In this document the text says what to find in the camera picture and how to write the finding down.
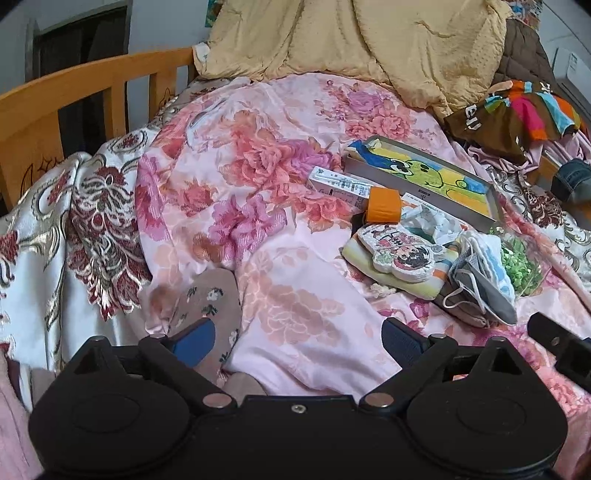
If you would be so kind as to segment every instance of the colorful striped cloth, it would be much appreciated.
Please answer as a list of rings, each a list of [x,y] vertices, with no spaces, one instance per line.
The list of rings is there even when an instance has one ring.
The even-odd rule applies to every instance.
[[[457,139],[480,145],[516,165],[523,165],[532,142],[560,140],[586,131],[579,114],[548,84],[510,80],[495,85],[481,102],[444,119]]]

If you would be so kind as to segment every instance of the floral bedsheet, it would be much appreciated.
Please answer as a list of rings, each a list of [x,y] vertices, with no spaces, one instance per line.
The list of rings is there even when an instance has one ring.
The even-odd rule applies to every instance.
[[[349,205],[304,184],[314,166],[340,169],[343,147],[374,134],[486,175],[431,115],[371,83],[317,73],[268,83],[236,79],[183,109],[138,166],[138,226],[154,275],[142,293],[148,329],[175,326],[176,299],[205,269],[222,265],[234,270],[243,307],[225,368],[252,375],[270,394],[359,398],[375,388],[400,368],[381,343],[382,322],[394,316],[465,345],[504,335],[569,417],[589,409],[591,396],[553,370],[553,358],[526,329],[541,310],[590,336],[581,302],[589,305],[589,294],[552,242],[510,205],[508,223],[532,236],[555,268],[519,300],[517,327],[474,329],[403,292],[372,297],[371,280],[340,254],[350,237]]]

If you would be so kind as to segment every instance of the wooden bed frame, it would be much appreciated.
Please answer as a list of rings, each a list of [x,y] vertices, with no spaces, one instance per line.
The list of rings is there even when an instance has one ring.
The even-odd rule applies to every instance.
[[[119,137],[127,133],[125,82],[150,76],[148,111],[152,119],[176,94],[177,68],[182,66],[188,66],[191,82],[197,72],[190,47],[86,63],[0,96],[0,193],[8,210],[49,167],[64,159],[57,118],[60,108],[103,92],[107,140]]]

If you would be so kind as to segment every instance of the yellow comforter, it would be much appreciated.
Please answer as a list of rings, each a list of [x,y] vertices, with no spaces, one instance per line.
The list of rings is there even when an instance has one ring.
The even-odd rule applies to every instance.
[[[443,118],[490,87],[510,15],[502,0],[226,0],[195,64],[208,79],[373,80]]]

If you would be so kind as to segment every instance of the orange tape roll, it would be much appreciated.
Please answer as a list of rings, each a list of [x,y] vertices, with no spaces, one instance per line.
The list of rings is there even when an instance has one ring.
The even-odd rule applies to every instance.
[[[401,215],[402,200],[398,190],[371,187],[365,216],[368,223],[398,223]]]

